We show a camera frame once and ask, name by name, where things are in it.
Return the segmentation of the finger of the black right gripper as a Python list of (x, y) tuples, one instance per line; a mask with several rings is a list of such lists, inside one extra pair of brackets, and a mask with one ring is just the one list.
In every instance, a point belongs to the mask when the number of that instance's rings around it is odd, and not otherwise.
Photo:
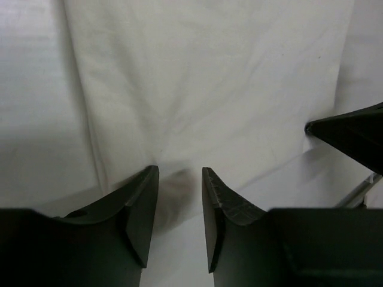
[(308, 122), (305, 133), (382, 175), (382, 103)]

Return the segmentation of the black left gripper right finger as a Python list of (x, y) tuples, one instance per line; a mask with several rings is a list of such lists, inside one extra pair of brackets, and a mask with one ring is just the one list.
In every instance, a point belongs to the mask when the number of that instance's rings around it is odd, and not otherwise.
[(215, 286), (381, 286), (382, 210), (264, 211), (202, 170), (208, 270)]

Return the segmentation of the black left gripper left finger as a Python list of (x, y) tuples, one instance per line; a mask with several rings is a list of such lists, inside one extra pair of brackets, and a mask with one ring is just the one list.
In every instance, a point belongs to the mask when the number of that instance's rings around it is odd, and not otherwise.
[(1, 210), (2, 286), (138, 286), (147, 266), (159, 188), (148, 166), (67, 216)]

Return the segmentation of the white t shirt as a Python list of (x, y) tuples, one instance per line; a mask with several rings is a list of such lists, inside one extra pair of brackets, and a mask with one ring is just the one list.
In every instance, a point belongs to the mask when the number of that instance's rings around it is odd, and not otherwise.
[(154, 230), (201, 213), (203, 167), (235, 190), (312, 146), (335, 105), (353, 1), (65, 1), (104, 193), (160, 170)]

